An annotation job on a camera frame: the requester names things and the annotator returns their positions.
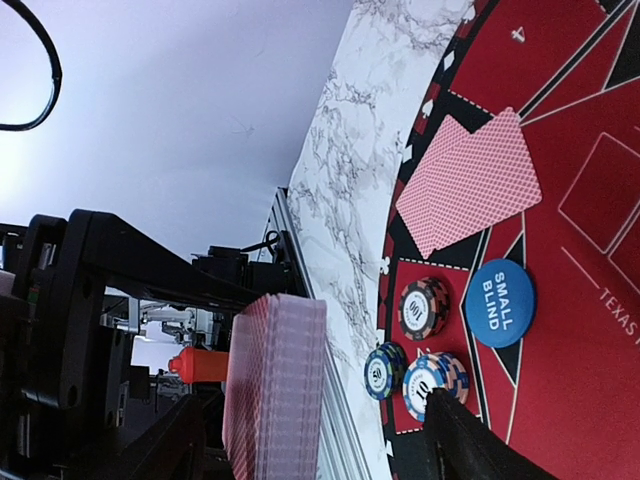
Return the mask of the single red playing card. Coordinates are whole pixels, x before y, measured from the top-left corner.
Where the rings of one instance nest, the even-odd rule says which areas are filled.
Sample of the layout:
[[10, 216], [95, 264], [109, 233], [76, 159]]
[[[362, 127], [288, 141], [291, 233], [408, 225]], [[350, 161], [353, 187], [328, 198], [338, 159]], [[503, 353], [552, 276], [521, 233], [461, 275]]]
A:
[[423, 188], [426, 185], [426, 175], [429, 169], [435, 165], [436, 161], [443, 157], [448, 150], [470, 135], [471, 132], [452, 115], [445, 115], [434, 138], [410, 178], [407, 187], [412, 187], [413, 189]]

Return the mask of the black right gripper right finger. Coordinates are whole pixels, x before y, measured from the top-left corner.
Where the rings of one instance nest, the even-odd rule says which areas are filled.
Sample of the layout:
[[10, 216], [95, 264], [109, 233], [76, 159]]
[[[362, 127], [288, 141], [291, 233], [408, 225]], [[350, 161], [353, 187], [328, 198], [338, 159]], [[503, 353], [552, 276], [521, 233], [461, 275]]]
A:
[[423, 422], [429, 479], [552, 479], [511, 449], [443, 388], [429, 392]]

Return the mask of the red playing card deck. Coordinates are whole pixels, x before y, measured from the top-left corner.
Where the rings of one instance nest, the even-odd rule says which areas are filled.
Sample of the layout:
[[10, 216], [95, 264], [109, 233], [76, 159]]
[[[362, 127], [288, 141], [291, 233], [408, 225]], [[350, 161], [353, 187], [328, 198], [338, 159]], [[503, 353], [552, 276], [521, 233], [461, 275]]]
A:
[[235, 316], [222, 427], [235, 478], [315, 478], [326, 330], [324, 301], [288, 294]]

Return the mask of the red brown poker chip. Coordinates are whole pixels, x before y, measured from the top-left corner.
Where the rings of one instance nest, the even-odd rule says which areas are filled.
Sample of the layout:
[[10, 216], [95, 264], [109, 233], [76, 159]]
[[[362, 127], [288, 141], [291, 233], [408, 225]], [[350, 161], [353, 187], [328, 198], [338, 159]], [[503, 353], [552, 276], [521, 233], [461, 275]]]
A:
[[450, 309], [450, 294], [442, 280], [426, 277], [411, 282], [400, 296], [398, 316], [401, 329], [410, 340], [425, 340], [441, 332]]

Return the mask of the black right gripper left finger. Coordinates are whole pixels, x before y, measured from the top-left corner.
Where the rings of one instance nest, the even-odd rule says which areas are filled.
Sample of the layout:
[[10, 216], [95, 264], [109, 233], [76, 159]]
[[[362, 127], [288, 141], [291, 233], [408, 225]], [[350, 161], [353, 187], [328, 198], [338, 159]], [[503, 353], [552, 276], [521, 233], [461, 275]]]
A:
[[202, 479], [206, 434], [199, 400], [184, 396], [100, 467], [101, 479]]

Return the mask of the blue small blind button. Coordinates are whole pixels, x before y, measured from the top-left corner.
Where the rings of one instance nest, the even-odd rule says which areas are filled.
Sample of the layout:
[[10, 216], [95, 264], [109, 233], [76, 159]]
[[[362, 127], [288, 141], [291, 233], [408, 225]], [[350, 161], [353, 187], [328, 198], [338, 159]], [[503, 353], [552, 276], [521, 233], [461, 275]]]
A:
[[491, 348], [517, 343], [533, 324], [536, 291], [527, 271], [509, 259], [483, 265], [471, 278], [464, 312], [476, 339]]

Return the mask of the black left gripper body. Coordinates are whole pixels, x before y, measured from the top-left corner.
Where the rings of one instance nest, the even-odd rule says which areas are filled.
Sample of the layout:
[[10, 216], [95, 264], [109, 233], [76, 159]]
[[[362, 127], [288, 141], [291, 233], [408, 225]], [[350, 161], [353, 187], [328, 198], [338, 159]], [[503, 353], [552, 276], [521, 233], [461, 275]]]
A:
[[184, 396], [201, 403], [202, 479], [228, 479], [219, 382], [169, 407], [160, 381], [132, 364], [154, 307], [213, 318], [214, 349], [230, 347], [233, 317], [264, 294], [308, 296], [293, 237], [267, 234], [269, 262], [211, 247], [186, 261], [120, 217], [77, 210], [1, 228], [1, 475], [101, 479], [100, 467]]

